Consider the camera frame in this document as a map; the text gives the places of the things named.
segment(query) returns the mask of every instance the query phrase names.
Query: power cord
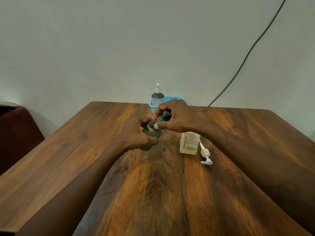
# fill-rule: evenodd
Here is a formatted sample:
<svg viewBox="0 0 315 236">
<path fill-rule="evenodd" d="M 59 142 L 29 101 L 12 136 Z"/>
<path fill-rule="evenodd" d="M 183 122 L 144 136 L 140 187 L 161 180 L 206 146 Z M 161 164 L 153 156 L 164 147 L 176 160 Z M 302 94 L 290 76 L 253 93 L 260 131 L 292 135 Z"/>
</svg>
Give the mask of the power cord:
<svg viewBox="0 0 315 236">
<path fill-rule="evenodd" d="M 283 0 L 281 6 L 279 7 L 279 9 L 278 9 L 276 15 L 274 16 L 274 18 L 272 19 L 272 21 L 270 22 L 270 24 L 267 26 L 267 28 L 265 29 L 265 31 L 261 34 L 261 36 L 259 36 L 259 38 L 256 40 L 256 42 L 255 42 L 255 43 L 253 44 L 253 46 L 250 48 L 250 51 L 247 53 L 247 55 L 246 55 L 246 57 L 245 57 L 245 59 L 244 59 L 242 65 L 241 65 L 241 67 L 239 67 L 239 69 L 238 69 L 237 73 L 234 75 L 233 79 L 232 79 L 232 80 L 229 82 L 229 84 L 223 89 L 223 91 L 208 105 L 208 107 L 209 107 L 212 103 L 214 103 L 214 101 L 217 100 L 218 97 L 220 97 L 220 95 L 223 94 L 223 92 L 227 89 L 227 87 L 229 87 L 230 84 L 233 82 L 233 80 L 235 79 L 235 77 L 238 75 L 238 72 L 239 72 L 239 71 L 241 70 L 241 68 L 243 67 L 243 65 L 244 65 L 244 63 L 245 63 L 245 61 L 246 61 L 248 55 L 250 54 L 250 52 L 252 51 L 252 49 L 254 48 L 254 46 L 255 46 L 255 45 L 257 44 L 257 42 L 262 38 L 262 36 L 263 36 L 263 35 L 266 33 L 266 31 L 269 29 L 269 27 L 271 26 L 271 24 L 273 23 L 273 21 L 276 19 L 277 15 L 278 15 L 279 11 L 281 10 L 281 8 L 282 8 L 283 4 L 285 3 L 285 1 L 286 1 L 286 0 Z"/>
</svg>

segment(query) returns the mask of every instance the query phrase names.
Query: table top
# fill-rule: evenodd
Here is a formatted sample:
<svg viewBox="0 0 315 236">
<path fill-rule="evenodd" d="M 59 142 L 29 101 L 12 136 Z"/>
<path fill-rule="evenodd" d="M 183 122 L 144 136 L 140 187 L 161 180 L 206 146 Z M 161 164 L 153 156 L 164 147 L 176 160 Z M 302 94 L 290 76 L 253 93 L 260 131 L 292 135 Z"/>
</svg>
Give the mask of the table top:
<svg viewBox="0 0 315 236">
<path fill-rule="evenodd" d="M 315 143 L 268 110 L 192 107 L 224 129 L 315 171 Z M 92 102 L 0 176 L 0 231 L 17 232 L 90 165 L 139 103 Z M 179 152 L 165 130 L 150 151 L 129 151 L 111 168 L 74 235 L 296 235 L 306 232 L 211 142 L 213 165 Z"/>
</svg>

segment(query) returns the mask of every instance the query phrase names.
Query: label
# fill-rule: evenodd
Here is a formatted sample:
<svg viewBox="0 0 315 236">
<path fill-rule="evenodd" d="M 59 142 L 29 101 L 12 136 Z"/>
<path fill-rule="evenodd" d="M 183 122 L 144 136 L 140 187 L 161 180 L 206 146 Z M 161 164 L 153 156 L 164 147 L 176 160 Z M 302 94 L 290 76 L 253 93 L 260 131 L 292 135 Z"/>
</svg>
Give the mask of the label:
<svg viewBox="0 0 315 236">
<path fill-rule="evenodd" d="M 200 135 L 196 133 L 185 133 L 183 149 L 188 151 L 196 151 L 199 145 Z"/>
<path fill-rule="evenodd" d="M 152 105 L 158 106 L 161 103 L 164 103 L 164 98 L 151 98 L 152 99 Z"/>
</svg>

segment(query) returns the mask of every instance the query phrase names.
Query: plastic basket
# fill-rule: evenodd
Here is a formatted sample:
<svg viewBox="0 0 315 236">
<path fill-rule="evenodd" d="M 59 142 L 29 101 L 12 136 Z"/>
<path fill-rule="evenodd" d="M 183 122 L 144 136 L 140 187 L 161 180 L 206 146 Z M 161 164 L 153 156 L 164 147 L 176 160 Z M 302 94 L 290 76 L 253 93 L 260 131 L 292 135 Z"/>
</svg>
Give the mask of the plastic basket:
<svg viewBox="0 0 315 236">
<path fill-rule="evenodd" d="M 181 97 L 165 96 L 165 97 L 164 97 L 164 103 L 167 102 L 167 101 L 170 101 L 171 99 L 174 99 L 174 98 L 184 100 L 184 99 L 181 98 Z M 151 99 L 151 98 L 150 98 L 149 106 L 151 107 L 151 112 L 154 113 L 154 111 L 156 110 L 157 106 L 152 105 L 152 99 Z"/>
</svg>

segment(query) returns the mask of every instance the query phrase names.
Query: hand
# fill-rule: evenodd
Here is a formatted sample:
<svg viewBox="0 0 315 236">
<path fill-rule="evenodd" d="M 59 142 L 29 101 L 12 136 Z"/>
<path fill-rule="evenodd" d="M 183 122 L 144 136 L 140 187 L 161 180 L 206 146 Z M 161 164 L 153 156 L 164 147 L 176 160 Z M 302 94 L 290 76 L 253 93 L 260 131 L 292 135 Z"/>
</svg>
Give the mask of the hand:
<svg viewBox="0 0 315 236">
<path fill-rule="evenodd" d="M 151 117 L 128 118 L 125 121 L 124 126 L 121 129 L 121 132 L 117 137 L 116 141 L 121 143 L 126 148 L 126 150 L 138 149 L 139 147 L 148 144 L 149 145 L 158 144 L 157 138 L 149 137 L 141 131 L 141 126 L 143 126 L 150 120 L 152 120 Z"/>
<path fill-rule="evenodd" d="M 194 131 L 203 118 L 198 116 L 184 100 L 172 99 L 160 104 L 154 111 L 152 119 L 155 120 L 163 114 L 165 109 L 172 111 L 172 118 L 169 121 L 158 122 L 154 125 L 155 129 L 168 129 L 176 132 Z"/>
</svg>

